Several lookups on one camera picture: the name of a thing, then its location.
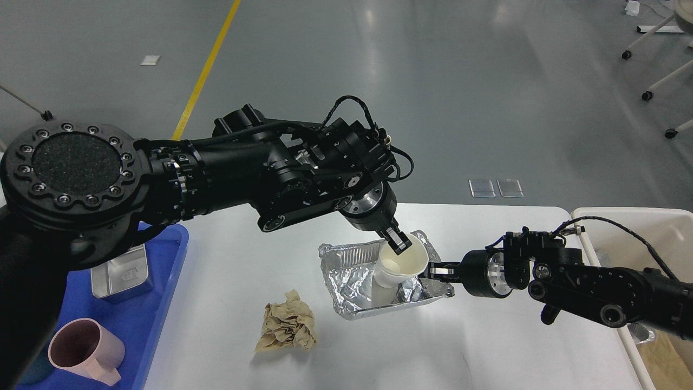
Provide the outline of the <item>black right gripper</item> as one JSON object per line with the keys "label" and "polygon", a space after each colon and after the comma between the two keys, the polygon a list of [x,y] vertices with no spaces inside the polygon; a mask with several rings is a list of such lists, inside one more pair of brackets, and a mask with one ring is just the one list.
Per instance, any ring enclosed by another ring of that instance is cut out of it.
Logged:
{"label": "black right gripper", "polygon": [[433,281],[461,282],[465,290],[480,298],[507,298],[512,287],[506,281],[504,254],[471,250],[461,262],[428,262],[419,277]]}

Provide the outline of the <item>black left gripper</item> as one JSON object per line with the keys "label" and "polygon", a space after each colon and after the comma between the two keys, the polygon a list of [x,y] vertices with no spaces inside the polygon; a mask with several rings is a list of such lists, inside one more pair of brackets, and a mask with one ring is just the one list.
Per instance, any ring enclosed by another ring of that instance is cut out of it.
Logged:
{"label": "black left gripper", "polygon": [[395,255],[401,255],[413,243],[395,219],[396,208],[395,193],[389,183],[383,181],[363,197],[348,203],[340,214],[358,230],[378,233]]}

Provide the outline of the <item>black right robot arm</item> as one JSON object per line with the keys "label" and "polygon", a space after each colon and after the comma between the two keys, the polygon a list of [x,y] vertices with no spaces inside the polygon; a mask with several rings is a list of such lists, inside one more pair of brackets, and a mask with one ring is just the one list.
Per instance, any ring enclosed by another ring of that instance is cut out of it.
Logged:
{"label": "black right robot arm", "polygon": [[422,277],[460,283],[480,298],[507,298],[526,290],[544,304],[540,320],[551,325],[564,311],[609,328],[641,323],[678,338],[692,336],[691,283],[674,275],[642,236],[614,220],[600,222],[620,228],[641,242],[656,268],[587,265],[582,252],[567,246],[567,236],[579,235],[581,218],[567,220],[552,231],[506,232],[481,250],[471,250],[458,262],[431,262]]}

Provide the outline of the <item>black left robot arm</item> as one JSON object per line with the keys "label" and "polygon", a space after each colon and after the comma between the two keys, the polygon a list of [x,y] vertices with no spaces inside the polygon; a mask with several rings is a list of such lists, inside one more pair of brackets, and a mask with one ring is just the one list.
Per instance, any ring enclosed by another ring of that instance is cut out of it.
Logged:
{"label": "black left robot arm", "polygon": [[411,246],[391,183],[406,179],[386,130],[345,95],[321,123],[245,105],[202,140],[134,139],[112,125],[47,121],[2,156],[2,388],[54,330],[69,272],[103,264],[169,225],[248,204],[272,232],[339,212],[396,254]]}

